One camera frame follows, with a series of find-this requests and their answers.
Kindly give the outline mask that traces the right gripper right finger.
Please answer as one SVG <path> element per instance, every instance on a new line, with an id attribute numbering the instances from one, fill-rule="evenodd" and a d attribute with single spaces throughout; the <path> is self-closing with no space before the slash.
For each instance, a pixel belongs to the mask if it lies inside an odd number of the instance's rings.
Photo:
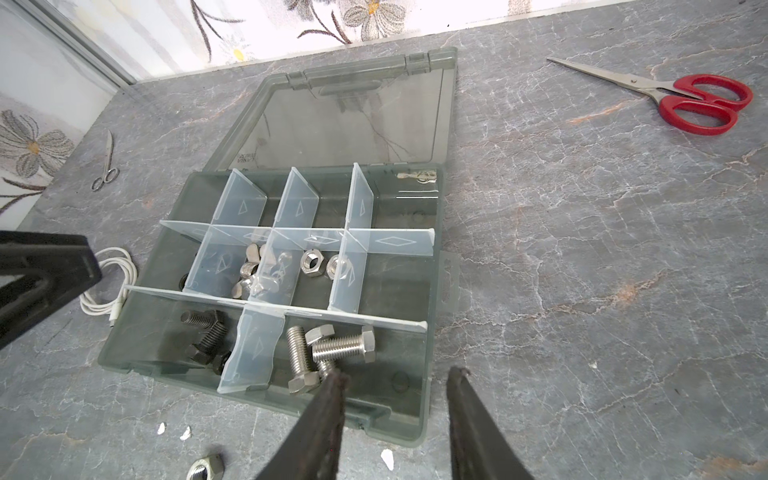
<path id="1" fill-rule="evenodd" d="M 453 366 L 446 382 L 453 479 L 533 479 L 469 381 Z"/>

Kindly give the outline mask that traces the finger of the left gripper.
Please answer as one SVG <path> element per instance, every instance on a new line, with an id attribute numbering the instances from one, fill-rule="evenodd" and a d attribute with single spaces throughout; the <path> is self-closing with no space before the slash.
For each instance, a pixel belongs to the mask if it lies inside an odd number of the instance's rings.
<path id="1" fill-rule="evenodd" d="M 102 280 L 82 235 L 3 231 L 1 346 L 6 347 Z"/>

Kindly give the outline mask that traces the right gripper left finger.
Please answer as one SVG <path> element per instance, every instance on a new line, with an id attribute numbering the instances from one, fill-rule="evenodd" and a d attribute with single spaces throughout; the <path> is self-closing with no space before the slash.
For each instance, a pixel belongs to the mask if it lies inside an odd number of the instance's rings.
<path id="1" fill-rule="evenodd" d="M 336 479 L 349 377 L 332 370 L 256 479 Z"/>

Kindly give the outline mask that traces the black hex bolt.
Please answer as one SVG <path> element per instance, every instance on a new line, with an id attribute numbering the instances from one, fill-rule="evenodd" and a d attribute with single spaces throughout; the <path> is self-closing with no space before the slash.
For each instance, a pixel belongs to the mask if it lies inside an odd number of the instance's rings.
<path id="1" fill-rule="evenodd" d="M 221 354 L 217 354 L 211 363 L 212 371 L 218 375 L 221 376 L 223 374 L 223 371 L 225 369 L 226 363 L 229 360 L 232 352 L 227 351 Z"/>
<path id="2" fill-rule="evenodd" d="M 188 326 L 209 330 L 216 325 L 222 325 L 223 320 L 218 310 L 187 310 L 180 315 L 180 321 Z"/>
<path id="3" fill-rule="evenodd" d="M 222 346 L 228 333 L 228 328 L 221 322 L 215 323 L 198 343 L 193 343 L 186 349 L 186 358 L 192 362 L 208 365 Z"/>

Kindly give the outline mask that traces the silver wing nut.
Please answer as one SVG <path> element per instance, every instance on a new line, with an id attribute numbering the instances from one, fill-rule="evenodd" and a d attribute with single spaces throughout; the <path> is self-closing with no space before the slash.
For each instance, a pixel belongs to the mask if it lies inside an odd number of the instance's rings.
<path id="1" fill-rule="evenodd" d="M 240 267 L 240 279 L 235 283 L 231 291 L 231 296 L 234 299 L 247 300 L 252 295 L 258 294 L 263 290 L 257 270 L 258 264 L 253 262 L 246 262 Z"/>
<path id="2" fill-rule="evenodd" d="M 280 291 L 292 260 L 293 254 L 289 251 L 284 251 L 278 255 L 276 264 L 263 277 L 262 285 L 266 291 L 273 293 Z"/>
<path id="3" fill-rule="evenodd" d="M 266 245 L 251 243 L 246 247 L 246 261 L 254 265 L 259 265 L 265 255 Z"/>

